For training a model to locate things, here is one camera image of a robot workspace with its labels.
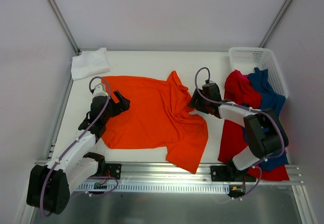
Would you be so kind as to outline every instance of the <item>folded white cloth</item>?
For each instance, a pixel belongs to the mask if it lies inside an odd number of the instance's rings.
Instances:
[[[72,58],[72,79],[80,80],[94,74],[109,72],[108,53],[106,48],[97,51],[84,51]]]

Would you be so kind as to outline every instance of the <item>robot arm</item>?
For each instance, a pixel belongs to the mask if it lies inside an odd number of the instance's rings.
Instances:
[[[206,98],[222,104],[205,100],[197,90]],[[229,179],[234,181],[237,175],[246,172],[250,166],[260,161],[260,159],[281,150],[280,138],[269,119],[263,114],[236,107],[234,106],[235,104],[230,100],[222,100],[217,84],[207,80],[202,90],[195,90],[188,105],[191,108],[195,108],[203,113],[212,114],[220,119],[231,120],[246,129],[248,146],[228,162],[227,171],[222,173],[224,178],[226,178],[225,181]],[[275,121],[284,139],[285,147],[287,147],[288,138],[275,111],[266,109],[264,112]]]
[[[100,118],[79,139],[80,135],[84,133],[87,127],[99,115],[108,99],[104,84],[96,85],[95,89],[91,90],[91,92],[93,94],[91,110],[80,124],[75,138],[57,157],[47,162],[46,165],[36,165],[32,169],[27,192],[28,205],[37,208],[40,207],[41,191],[45,178],[56,163],[58,165],[54,168],[50,180],[47,182],[43,201],[44,210],[55,214],[60,214],[65,209],[70,195],[83,181],[92,175],[102,176],[106,171],[104,156],[91,153],[89,150],[106,131],[106,123],[108,120],[128,110],[130,108],[130,101],[124,98],[118,91],[114,91],[114,95],[119,102],[116,103],[111,98]],[[78,143],[59,160],[59,156],[76,139]]]

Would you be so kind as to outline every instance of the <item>gray floor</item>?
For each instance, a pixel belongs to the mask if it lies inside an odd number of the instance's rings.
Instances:
[[[60,215],[44,219],[34,212],[32,224],[301,224],[290,186],[260,185],[242,201],[225,195],[112,193],[77,196]]]

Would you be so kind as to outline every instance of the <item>white laundry basket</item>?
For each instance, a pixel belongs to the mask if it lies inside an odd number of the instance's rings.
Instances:
[[[230,48],[231,68],[242,74],[254,73],[254,68],[268,69],[268,82],[277,94],[288,98],[288,90],[274,53],[265,48]]]

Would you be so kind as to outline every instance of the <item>orange shirt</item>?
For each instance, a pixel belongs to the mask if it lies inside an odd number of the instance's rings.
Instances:
[[[167,81],[144,77],[105,77],[111,91],[131,101],[130,109],[111,118],[102,139],[111,149],[166,146],[166,160],[196,173],[208,139],[205,120],[190,115],[188,88],[175,71]]]

